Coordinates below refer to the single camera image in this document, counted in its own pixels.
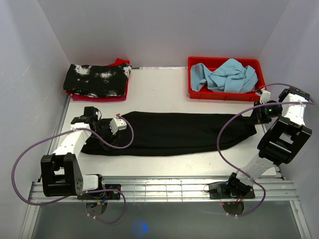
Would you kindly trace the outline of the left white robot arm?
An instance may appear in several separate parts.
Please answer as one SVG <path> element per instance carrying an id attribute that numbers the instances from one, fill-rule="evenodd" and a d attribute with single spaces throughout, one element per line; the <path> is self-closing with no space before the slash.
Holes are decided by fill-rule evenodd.
<path id="1" fill-rule="evenodd" d="M 46 197 L 80 196 L 89 192 L 100 199 L 106 193 L 100 174 L 83 175 L 78 164 L 78 157 L 90 138 L 95 138 L 88 129 L 96 132 L 104 141 L 115 145 L 118 136 L 112 134 L 99 120 L 99 110 L 85 107 L 83 115 L 75 117 L 71 122 L 71 133 L 68 134 L 51 155 L 41 159 L 43 192 Z"/>

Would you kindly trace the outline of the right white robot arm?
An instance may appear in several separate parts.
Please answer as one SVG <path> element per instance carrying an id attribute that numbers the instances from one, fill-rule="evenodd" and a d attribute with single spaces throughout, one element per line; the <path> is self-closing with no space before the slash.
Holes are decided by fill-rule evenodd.
<path id="1" fill-rule="evenodd" d="M 290 163 L 312 134 L 306 127 L 304 112 L 310 95 L 289 87 L 279 95 L 278 101 L 260 100 L 254 103 L 249 124 L 275 122 L 261 138 L 257 155 L 242 169 L 233 172 L 225 192 L 231 198 L 244 197 L 253 191 L 253 180 L 268 169 Z"/>

